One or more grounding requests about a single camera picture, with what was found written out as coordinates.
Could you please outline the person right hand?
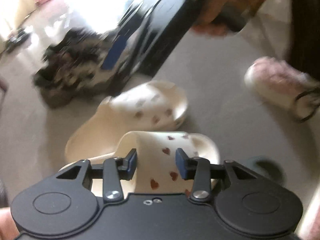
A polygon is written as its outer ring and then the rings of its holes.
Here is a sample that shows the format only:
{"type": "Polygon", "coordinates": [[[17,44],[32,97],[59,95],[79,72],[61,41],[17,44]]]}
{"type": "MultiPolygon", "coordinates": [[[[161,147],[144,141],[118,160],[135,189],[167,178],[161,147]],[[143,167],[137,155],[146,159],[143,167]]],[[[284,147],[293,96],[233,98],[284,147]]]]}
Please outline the person right hand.
{"type": "Polygon", "coordinates": [[[225,24],[214,24],[213,20],[222,9],[230,5],[240,14],[253,16],[266,0],[204,0],[204,5],[199,18],[193,25],[192,30],[198,34],[209,36],[226,36],[229,29],[225,24]]]}

